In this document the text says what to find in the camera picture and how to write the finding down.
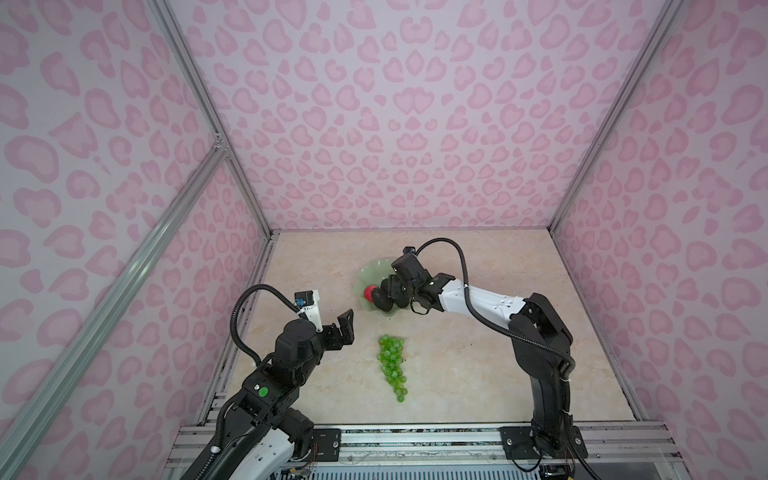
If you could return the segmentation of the dark avocado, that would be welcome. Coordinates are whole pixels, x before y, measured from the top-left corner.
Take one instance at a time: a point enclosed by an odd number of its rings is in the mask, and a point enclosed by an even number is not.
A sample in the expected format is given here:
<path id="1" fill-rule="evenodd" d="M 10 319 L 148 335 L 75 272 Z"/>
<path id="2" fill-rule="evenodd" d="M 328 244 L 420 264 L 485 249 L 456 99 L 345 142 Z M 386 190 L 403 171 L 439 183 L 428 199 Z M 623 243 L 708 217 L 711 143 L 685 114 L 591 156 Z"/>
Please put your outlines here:
<path id="1" fill-rule="evenodd" d="M 375 287 L 371 291 L 371 302 L 383 312 L 390 312 L 395 305 L 393 299 L 383 289 Z"/>

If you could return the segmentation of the red apple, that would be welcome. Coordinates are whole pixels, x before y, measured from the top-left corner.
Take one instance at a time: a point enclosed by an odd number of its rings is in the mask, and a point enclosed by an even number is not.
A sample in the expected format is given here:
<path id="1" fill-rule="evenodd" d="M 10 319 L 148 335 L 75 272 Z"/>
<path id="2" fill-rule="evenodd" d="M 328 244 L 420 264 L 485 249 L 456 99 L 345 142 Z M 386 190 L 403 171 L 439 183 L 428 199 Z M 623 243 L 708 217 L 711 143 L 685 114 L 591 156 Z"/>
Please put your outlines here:
<path id="1" fill-rule="evenodd" d="M 378 286 L 376 285 L 370 285 L 364 290 L 364 298 L 369 301 L 373 302 L 373 295 L 375 290 L 378 289 Z"/>

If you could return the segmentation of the green fake grape bunch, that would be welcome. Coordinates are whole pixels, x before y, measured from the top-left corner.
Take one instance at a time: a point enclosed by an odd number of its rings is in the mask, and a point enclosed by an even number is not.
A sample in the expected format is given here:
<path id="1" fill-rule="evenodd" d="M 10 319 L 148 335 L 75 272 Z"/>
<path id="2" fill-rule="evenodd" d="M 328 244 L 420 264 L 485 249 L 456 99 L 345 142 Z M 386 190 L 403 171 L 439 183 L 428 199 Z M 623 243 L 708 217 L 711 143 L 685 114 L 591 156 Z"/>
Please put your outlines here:
<path id="1" fill-rule="evenodd" d="M 380 370 L 385 381 L 391 387 L 399 403 L 403 403 L 408 395 L 407 377 L 403 371 L 404 340 L 400 337 L 383 335 L 378 339 Z"/>

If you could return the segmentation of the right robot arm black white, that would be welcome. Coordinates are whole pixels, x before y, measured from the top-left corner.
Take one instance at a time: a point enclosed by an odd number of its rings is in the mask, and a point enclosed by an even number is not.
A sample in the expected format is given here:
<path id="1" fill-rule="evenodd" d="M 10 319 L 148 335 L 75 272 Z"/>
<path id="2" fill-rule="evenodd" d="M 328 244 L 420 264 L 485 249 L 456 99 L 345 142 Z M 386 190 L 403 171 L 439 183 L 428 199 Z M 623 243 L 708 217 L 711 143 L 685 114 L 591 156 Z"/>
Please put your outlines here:
<path id="1" fill-rule="evenodd" d="M 365 288 L 364 298 L 382 312 L 420 306 L 424 313 L 462 314 L 508 338 L 517 365 L 529 377 L 533 413 L 529 426 L 500 429 L 506 459 L 586 459 L 588 451 L 571 414 L 573 336 L 548 298 L 538 293 L 508 296 L 471 286 L 462 251 L 460 277 L 432 275 L 420 261 L 421 252 L 406 248 L 392 262 L 391 274 Z"/>

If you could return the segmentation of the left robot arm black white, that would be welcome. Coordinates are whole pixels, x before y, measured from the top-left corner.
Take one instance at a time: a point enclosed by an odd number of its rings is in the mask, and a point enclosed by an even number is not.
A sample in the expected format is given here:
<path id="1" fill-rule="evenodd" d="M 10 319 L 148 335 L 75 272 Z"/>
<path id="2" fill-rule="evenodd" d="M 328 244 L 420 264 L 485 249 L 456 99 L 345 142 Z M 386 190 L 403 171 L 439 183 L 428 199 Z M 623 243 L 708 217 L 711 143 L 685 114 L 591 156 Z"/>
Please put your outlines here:
<path id="1" fill-rule="evenodd" d="M 255 293 L 273 295 L 293 314 L 276 337 L 274 349 L 260 357 L 240 334 L 239 319 Z M 275 479 L 286 465 L 294 477 L 308 476 L 318 461 L 338 456 L 338 431 L 317 430 L 294 408 L 301 388 L 328 351 L 353 343 L 354 312 L 323 323 L 316 290 L 288 299 L 274 287 L 256 284 L 236 300 L 229 320 L 234 345 L 254 363 L 241 388 L 221 406 L 212 438 L 188 467 L 185 479 Z"/>

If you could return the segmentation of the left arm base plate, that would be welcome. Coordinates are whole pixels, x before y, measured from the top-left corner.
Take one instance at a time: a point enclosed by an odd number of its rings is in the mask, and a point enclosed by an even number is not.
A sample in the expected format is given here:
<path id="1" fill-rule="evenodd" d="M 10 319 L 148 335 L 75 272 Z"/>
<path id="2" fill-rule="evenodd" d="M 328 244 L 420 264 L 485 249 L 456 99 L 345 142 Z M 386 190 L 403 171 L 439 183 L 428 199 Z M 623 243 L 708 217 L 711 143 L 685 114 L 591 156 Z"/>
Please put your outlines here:
<path id="1" fill-rule="evenodd" d="M 342 431 L 337 428 L 313 428 L 293 441 L 292 462 L 336 462 L 339 459 Z"/>

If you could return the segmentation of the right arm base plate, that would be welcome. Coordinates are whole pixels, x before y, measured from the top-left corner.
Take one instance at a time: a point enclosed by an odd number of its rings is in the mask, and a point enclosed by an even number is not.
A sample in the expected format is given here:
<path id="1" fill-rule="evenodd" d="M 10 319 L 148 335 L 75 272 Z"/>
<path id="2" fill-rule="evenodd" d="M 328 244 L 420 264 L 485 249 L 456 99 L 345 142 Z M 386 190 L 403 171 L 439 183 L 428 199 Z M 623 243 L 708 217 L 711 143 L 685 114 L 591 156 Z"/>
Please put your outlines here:
<path id="1" fill-rule="evenodd" d="M 570 428 L 569 434 L 562 431 L 555 436 L 530 425 L 501 427 L 499 433 L 507 460 L 538 461 L 589 457 L 586 442 L 576 426 Z"/>

